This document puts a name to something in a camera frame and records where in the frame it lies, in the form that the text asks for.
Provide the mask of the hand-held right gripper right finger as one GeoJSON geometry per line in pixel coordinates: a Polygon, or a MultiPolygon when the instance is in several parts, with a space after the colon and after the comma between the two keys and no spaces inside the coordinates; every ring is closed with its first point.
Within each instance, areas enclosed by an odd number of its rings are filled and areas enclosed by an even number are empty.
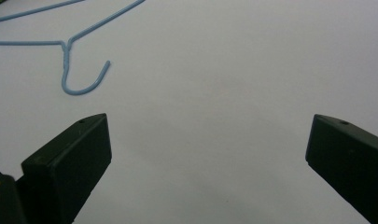
{"type": "Polygon", "coordinates": [[[305,159],[370,224],[378,224],[378,137],[345,120],[315,115],[305,159]]]}

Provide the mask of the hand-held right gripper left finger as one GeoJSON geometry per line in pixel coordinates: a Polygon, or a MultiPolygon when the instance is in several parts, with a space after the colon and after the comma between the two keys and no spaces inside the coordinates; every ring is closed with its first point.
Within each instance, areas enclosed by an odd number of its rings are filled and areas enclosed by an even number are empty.
{"type": "Polygon", "coordinates": [[[105,113],[75,122],[22,164],[40,224],[72,224],[112,159],[105,113]]]}

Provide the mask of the blue wire clothes hanger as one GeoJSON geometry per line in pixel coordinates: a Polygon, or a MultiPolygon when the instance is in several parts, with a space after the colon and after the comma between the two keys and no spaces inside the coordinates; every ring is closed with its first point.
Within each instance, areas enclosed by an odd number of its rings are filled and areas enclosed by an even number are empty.
{"type": "MultiPolygon", "coordinates": [[[[45,7],[39,7],[11,15],[6,15],[3,17],[0,17],[0,22],[2,21],[10,21],[14,20],[20,17],[29,16],[32,14],[40,13],[47,10],[52,10],[54,8],[58,7],[65,7],[69,5],[73,5],[79,2],[83,2],[84,0],[67,0],[61,3],[45,6],[45,7]]],[[[68,75],[70,70],[70,57],[71,57],[71,50],[74,46],[74,43],[78,41],[80,38],[84,37],[85,35],[90,34],[91,32],[99,29],[100,27],[106,25],[107,23],[111,22],[112,20],[118,18],[119,16],[122,16],[123,14],[129,12],[130,10],[134,9],[135,7],[140,6],[143,4],[146,0],[134,0],[132,3],[130,3],[128,6],[118,10],[117,12],[111,14],[110,16],[96,22],[95,24],[91,25],[90,27],[78,32],[77,34],[71,36],[68,38],[67,41],[62,40],[43,40],[43,41],[0,41],[0,46],[60,46],[63,52],[63,74],[62,74],[62,80],[61,80],[61,86],[62,90],[68,94],[73,96],[79,96],[87,94],[91,91],[94,91],[103,81],[105,78],[105,75],[111,65],[110,61],[106,61],[103,65],[103,68],[101,69],[99,75],[94,80],[90,86],[81,89],[81,90],[72,90],[68,86],[68,75]]]]}

